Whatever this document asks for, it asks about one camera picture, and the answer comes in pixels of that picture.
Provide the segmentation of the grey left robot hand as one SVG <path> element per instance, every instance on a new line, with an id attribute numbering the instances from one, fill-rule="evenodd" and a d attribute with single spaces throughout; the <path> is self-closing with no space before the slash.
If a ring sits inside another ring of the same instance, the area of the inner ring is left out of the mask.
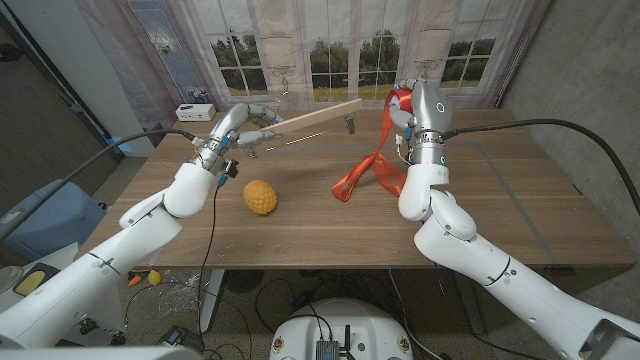
<path id="1" fill-rule="evenodd" d="M 236 104 L 196 146 L 195 163 L 215 173 L 220 170 L 229 148 L 254 148 L 266 140 L 278 138 L 277 131 L 269 129 L 269 126 L 283 121 L 282 117 L 266 107 L 247 103 Z"/>

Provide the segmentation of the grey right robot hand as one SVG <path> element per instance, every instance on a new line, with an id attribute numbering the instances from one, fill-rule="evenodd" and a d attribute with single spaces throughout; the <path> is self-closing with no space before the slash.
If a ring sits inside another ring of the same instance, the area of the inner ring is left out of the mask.
<path id="1" fill-rule="evenodd" d="M 391 121 L 398 129 L 442 133 L 452 122 L 451 102 L 437 86 L 424 80 L 401 80 L 389 93 L 387 104 Z"/>

